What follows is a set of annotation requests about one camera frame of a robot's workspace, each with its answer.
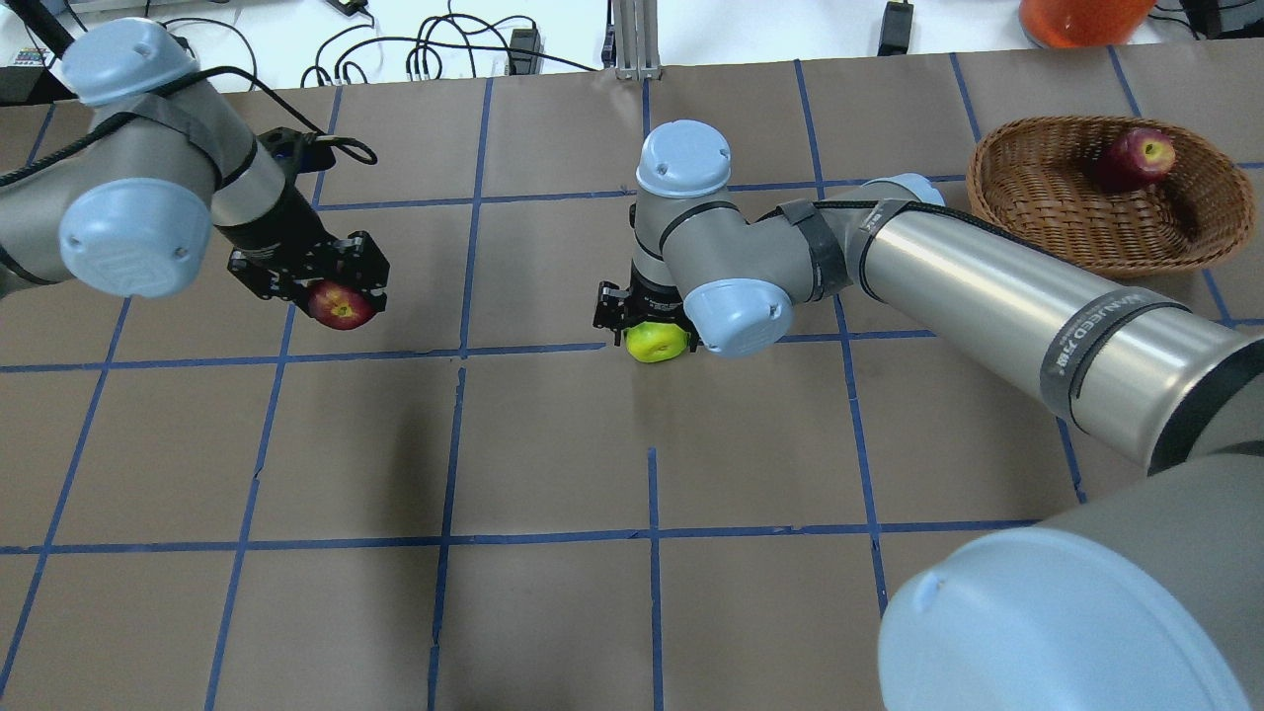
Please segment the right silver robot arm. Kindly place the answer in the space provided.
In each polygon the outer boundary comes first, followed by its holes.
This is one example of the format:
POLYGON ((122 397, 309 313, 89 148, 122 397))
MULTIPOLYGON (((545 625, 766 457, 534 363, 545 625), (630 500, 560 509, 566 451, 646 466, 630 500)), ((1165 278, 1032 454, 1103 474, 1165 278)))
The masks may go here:
POLYGON ((1261 707, 1260 339, 945 207, 920 175, 746 221, 731 144, 678 120, 636 180, 632 283, 600 283, 597 328, 678 323, 753 356, 795 305, 856 286, 1146 469, 902 584, 878 633, 886 708, 1261 707))

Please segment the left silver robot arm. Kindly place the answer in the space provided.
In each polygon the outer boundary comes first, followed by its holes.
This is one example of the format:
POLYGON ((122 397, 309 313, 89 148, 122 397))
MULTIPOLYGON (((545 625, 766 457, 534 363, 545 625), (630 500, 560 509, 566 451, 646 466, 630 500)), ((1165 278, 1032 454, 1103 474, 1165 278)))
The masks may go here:
POLYGON ((104 23, 68 46, 66 82, 92 113, 80 139, 3 176, 3 294, 67 280, 159 299, 198 277, 214 232, 228 269, 262 300, 313 315, 320 283, 370 312, 387 305, 389 262, 365 232, 334 237, 296 177, 343 151, 375 153, 293 113, 300 129, 257 133, 159 23, 104 23))

